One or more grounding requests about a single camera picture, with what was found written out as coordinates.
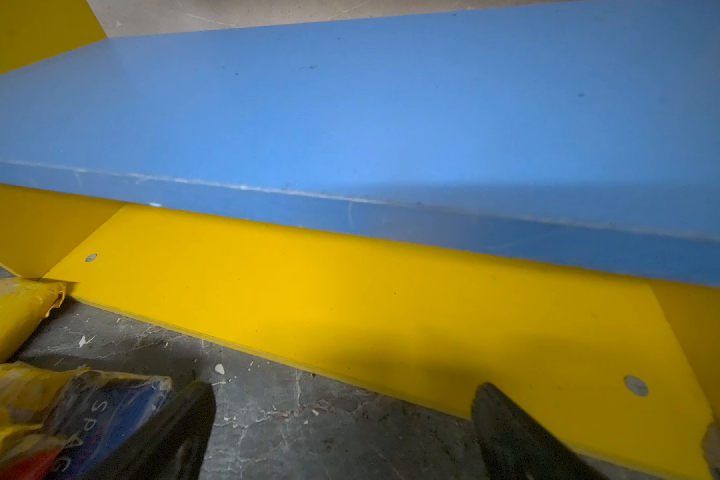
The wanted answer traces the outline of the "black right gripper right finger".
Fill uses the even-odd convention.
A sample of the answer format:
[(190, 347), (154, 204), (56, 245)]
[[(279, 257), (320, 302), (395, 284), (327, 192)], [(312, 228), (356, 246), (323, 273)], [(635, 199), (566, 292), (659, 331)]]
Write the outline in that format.
[(478, 386), (471, 421), (491, 479), (602, 479), (491, 383)]

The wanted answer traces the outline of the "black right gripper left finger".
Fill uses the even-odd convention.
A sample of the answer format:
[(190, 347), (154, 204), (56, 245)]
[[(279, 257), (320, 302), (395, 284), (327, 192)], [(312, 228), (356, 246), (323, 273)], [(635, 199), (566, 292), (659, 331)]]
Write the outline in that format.
[(196, 479), (216, 414), (210, 384), (195, 380), (173, 397), (85, 479)]

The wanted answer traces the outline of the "blue Barilla spaghetti box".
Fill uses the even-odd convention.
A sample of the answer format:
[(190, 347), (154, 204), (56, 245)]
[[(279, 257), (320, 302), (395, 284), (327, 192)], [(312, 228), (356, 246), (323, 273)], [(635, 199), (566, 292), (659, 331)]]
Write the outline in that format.
[(64, 445), (48, 479), (77, 479), (115, 451), (174, 394), (171, 378), (87, 370), (70, 380), (43, 422)]

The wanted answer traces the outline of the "red spaghetti bag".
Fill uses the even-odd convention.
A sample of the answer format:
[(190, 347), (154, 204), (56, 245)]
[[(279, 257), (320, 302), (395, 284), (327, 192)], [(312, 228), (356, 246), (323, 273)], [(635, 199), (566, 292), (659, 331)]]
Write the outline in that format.
[(17, 440), (0, 457), (0, 480), (44, 479), (66, 442), (39, 433)]

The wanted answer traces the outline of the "yellow topped spaghetti bag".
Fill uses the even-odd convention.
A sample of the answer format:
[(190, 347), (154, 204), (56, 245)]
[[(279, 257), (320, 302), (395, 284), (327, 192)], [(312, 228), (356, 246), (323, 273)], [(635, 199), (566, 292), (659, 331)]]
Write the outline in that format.
[(44, 434), (43, 422), (64, 386), (87, 367), (52, 371), (23, 362), (0, 364), (0, 457), (17, 440)]

